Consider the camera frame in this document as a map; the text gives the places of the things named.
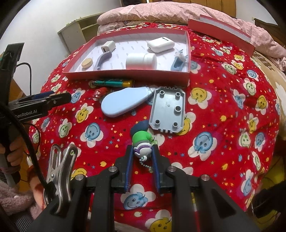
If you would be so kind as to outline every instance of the finger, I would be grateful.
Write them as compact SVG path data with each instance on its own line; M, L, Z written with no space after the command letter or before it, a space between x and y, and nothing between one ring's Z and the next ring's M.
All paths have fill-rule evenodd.
M5 154L5 147L0 144L0 154Z
M7 156L7 160L8 162L14 162L17 159L23 157L23 148L18 148L17 150L11 152L8 156Z
M20 147L22 147L24 144L23 138L20 136L16 138L11 144L10 144L10 151L14 151Z
M15 161L13 161L13 162L11 162L11 166L17 166L17 165L20 165L20 164L21 164L21 162L22 162L22 159L23 159L23 156L22 156L22 157L20 157L19 159L15 160Z

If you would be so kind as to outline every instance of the silver clip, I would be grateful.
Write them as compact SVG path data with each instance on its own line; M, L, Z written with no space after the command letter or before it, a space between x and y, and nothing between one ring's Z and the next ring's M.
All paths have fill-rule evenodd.
M72 175L72 169L74 168L74 163L76 157L78 156L78 148L70 144L66 152L63 154L61 148L58 144L54 144L51 148L50 159L49 159L49 168L47 174L47 183L52 182L56 188L56 195L59 196L59 206L56 210L56 214L61 211L61 208L64 204L72 200L72 194L70 191L70 179ZM45 190L44 201L47 204L50 202Z

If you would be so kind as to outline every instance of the pink quilt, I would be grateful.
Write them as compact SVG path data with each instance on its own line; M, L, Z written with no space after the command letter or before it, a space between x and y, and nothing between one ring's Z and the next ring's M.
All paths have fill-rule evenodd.
M156 2L120 7L102 14L97 23L100 24L99 33L103 33L119 27L131 26L130 21L187 25L188 19L198 20L200 15L221 20L247 33L251 36L251 44L256 47L256 51L267 56L280 70L286 70L286 49L276 43L266 30L195 3Z

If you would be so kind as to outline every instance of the beige round object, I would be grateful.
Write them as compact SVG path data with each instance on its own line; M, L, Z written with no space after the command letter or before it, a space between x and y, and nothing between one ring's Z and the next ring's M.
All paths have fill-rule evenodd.
M82 62L82 67L84 69L88 69L90 66L92 66L92 64L93 64L92 58L87 58Z

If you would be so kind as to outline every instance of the brown furniture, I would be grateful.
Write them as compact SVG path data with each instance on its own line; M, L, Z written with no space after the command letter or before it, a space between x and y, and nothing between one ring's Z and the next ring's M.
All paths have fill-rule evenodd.
M58 35L70 53L97 36L99 25L96 21L102 14L99 13L76 19L58 32Z
M254 19L255 25L268 31L275 42L279 43L282 47L286 46L286 33L283 32L276 24L266 23L259 19Z
M149 2L160 2L161 0L149 0ZM173 0L173 2L196 3L236 17L236 0Z

